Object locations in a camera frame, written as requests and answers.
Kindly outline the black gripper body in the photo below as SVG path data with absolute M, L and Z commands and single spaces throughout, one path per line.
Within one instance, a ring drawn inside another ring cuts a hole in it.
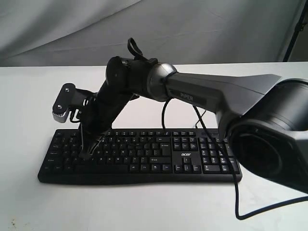
M 128 102 L 139 98 L 125 82 L 105 81 L 96 93 L 82 89 L 79 93 L 87 101 L 80 116 L 79 129 L 89 135 L 102 135 L 109 130 Z

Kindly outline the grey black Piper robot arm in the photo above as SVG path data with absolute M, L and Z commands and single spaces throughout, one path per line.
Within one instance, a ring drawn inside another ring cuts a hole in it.
M 308 190 L 308 82 L 278 75 L 232 77 L 180 73 L 156 59 L 113 57 L 105 82 L 81 116 L 82 150 L 89 158 L 129 100 L 178 99 L 216 115 L 221 139 L 229 141 L 250 172 Z

